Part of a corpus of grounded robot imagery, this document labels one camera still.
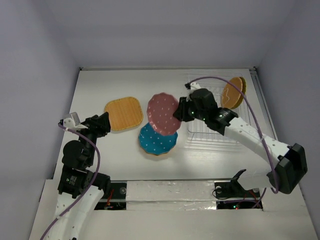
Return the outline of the white foam base strip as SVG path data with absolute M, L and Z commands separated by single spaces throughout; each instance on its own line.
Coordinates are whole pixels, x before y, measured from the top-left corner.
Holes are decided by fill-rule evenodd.
M 128 211 L 216 210 L 213 181 L 146 180 L 129 181 L 126 187 Z

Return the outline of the pink polka dot plate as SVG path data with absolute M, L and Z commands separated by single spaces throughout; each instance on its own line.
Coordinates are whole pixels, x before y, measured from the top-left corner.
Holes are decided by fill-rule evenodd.
M 148 101 L 146 114 L 153 130 L 162 136 L 174 135 L 181 127 L 181 122 L 173 116 L 179 102 L 171 94 L 162 92 L 155 94 Z

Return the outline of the round woven orange tray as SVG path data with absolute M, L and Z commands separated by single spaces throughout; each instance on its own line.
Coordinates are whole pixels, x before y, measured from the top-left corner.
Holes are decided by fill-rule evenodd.
M 223 89 L 221 95 L 221 106 L 223 108 L 233 109 L 241 99 L 243 90 L 243 81 L 240 77 L 233 77 L 229 80 Z

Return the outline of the square woven bamboo tray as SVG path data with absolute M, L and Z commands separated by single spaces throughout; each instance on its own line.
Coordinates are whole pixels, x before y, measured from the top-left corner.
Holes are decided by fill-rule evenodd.
M 112 131 L 123 131 L 137 127 L 144 119 L 139 100 L 132 96 L 108 102 L 104 107 L 104 112 L 109 115 Z

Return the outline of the yellow polka dot plate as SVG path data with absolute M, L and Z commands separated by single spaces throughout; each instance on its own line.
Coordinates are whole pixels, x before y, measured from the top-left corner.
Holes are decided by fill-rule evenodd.
M 168 155 L 168 154 L 170 153 L 170 151 L 167 151 L 167 152 L 160 152 L 160 153 L 158 154 L 158 153 L 154 153 L 154 152 L 148 152 L 148 151 L 145 151 L 145 150 L 143 150 L 143 152 L 144 152 L 145 154 L 148 154 L 148 155 L 151 155 L 151 156 L 156 156 L 156 157 L 158 157 L 158 156 L 165 156 L 165 155 Z

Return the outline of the round woven yellow tray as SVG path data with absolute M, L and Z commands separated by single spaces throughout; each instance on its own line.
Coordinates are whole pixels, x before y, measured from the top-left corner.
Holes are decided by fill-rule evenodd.
M 246 92 L 247 92 L 247 82 L 246 79 L 242 76 L 239 77 L 241 79 L 242 82 L 242 88 L 241 88 L 241 92 L 242 95 L 240 96 L 239 100 L 237 101 L 236 105 L 234 106 L 234 108 L 238 108 L 242 102 L 244 101 L 244 97 L 246 96 Z

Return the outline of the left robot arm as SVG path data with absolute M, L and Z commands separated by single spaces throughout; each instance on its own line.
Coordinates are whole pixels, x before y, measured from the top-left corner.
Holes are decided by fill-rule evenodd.
M 65 132 L 78 136 L 62 150 L 62 171 L 58 183 L 54 219 L 41 236 L 42 240 L 78 240 L 100 199 L 110 195 L 111 178 L 97 169 L 90 171 L 94 159 L 101 165 L 97 139 L 111 131 L 108 112 L 80 121 L 76 112 L 58 123 Z

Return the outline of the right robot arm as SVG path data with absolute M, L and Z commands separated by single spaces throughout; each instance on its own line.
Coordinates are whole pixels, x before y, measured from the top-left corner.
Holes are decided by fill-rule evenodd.
M 266 173 L 268 184 L 283 194 L 291 194 L 308 171 L 306 152 L 298 143 L 279 142 L 245 122 L 231 109 L 219 107 L 214 95 L 206 88 L 194 90 L 188 97 L 180 97 L 173 116 L 181 122 L 200 120 L 222 136 L 233 139 L 270 165 Z

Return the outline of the blue polka dot plate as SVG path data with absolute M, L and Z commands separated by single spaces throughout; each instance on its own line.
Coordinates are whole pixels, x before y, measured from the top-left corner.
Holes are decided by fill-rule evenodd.
M 161 135 L 154 131 L 149 123 L 144 125 L 138 134 L 139 146 L 150 153 L 163 153 L 171 151 L 178 139 L 178 133 L 173 135 Z

